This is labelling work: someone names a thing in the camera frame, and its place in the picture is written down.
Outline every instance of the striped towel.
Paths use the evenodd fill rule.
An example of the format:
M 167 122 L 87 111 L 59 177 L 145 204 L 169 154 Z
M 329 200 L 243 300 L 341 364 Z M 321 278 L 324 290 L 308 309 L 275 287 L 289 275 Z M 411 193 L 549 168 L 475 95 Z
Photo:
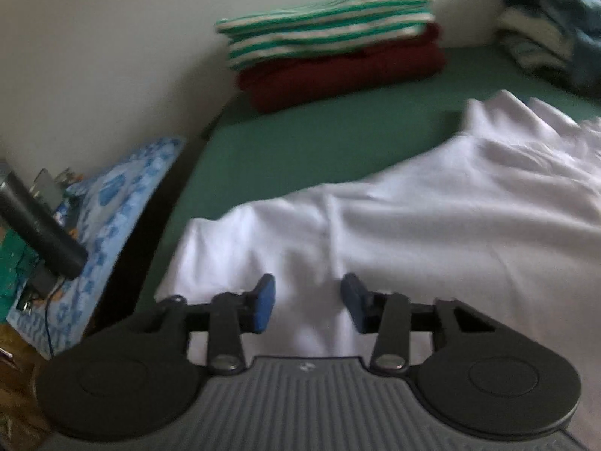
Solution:
M 242 70 L 275 58 L 313 58 L 422 34 L 432 0 L 330 0 L 220 20 L 228 65 Z

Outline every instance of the green bed sheet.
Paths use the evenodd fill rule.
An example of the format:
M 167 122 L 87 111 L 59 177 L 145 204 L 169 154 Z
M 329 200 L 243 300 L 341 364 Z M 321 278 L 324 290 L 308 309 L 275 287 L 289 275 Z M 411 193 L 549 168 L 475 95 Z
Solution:
M 217 219 L 233 206 L 320 183 L 360 179 L 428 151 L 456 132 L 468 98 L 507 89 L 575 120 L 601 105 L 524 75 L 495 47 L 447 50 L 435 77 L 259 116 L 243 101 L 224 112 L 167 223 L 137 303 L 153 303 L 190 218 Z

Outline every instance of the folded clothes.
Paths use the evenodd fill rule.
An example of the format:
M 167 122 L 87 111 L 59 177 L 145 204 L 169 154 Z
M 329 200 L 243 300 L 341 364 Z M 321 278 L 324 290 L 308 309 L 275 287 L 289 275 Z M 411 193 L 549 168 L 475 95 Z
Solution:
M 289 59 L 257 65 L 239 75 L 260 112 L 275 112 L 323 98 L 375 86 L 428 77 L 440 71 L 445 57 L 435 43 L 440 32 L 428 25 L 424 36 L 379 44 L 321 59 Z
M 416 45 L 428 44 L 429 42 L 434 42 L 440 37 L 441 27 L 436 23 L 429 23 L 426 25 L 422 34 L 417 37 L 413 37 L 411 39 L 402 39 L 397 41 L 387 41 L 380 42 L 379 44 L 369 45 L 367 47 L 363 47 L 357 51 L 346 53 L 344 57 L 346 58 L 360 58 L 368 56 L 369 54 L 376 54 L 383 50 L 386 50 L 388 47 L 409 47 Z M 242 70 L 238 73 L 237 84 L 240 89 L 248 89 L 253 84 L 263 80 L 268 75 L 281 71 L 286 68 L 291 68 L 293 66 L 297 66 L 299 64 L 304 64 L 306 62 L 321 62 L 321 61 L 329 61 L 332 59 L 332 56 L 324 56 L 321 58 L 311 58 L 311 59 L 301 59 L 301 58 L 282 58 L 282 59 L 271 59 L 269 61 L 265 61 L 259 64 L 255 64 L 254 66 Z
M 499 16 L 497 28 L 521 34 L 563 61 L 572 60 L 572 38 L 542 11 L 522 5 L 510 6 Z
M 242 70 L 274 58 L 348 53 L 423 33 L 434 21 L 431 0 L 331 0 L 220 20 L 230 38 L 228 65 Z
M 591 92 L 601 82 L 601 0 L 503 0 L 542 12 L 573 41 L 570 83 Z
M 560 88 L 570 89 L 568 63 L 546 47 L 518 32 L 497 32 L 500 45 L 527 74 L 539 76 Z

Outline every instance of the black device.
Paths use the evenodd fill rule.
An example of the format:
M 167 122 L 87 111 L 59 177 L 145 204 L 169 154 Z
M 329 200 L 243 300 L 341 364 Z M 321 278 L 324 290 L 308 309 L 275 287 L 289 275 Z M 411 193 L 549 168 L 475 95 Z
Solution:
M 53 274 L 77 278 L 88 260 L 85 248 L 56 223 L 0 160 L 0 217 L 44 260 Z
M 242 295 L 181 297 L 83 340 L 37 381 L 56 429 L 40 450 L 584 450 L 566 432 L 581 383 L 560 355 L 459 301 L 414 304 L 354 274 L 341 297 L 371 360 L 258 357 L 275 300 L 265 275 Z M 186 358 L 208 332 L 207 365 Z M 412 331 L 433 353 L 411 366 Z

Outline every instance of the metal bolt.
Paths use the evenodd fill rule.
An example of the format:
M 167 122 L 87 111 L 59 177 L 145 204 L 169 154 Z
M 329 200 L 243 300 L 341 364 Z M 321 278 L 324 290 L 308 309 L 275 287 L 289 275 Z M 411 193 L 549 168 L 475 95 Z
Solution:
M 172 295 L 171 297 L 167 298 L 167 300 L 174 302 L 176 304 L 186 304 L 187 300 L 185 297 L 182 297 L 181 295 Z
M 230 372 L 237 369 L 242 362 L 231 354 L 220 354 L 211 360 L 211 366 L 221 372 Z
M 405 366 L 405 359 L 396 354 L 383 354 L 376 359 L 376 366 L 385 371 L 399 371 Z

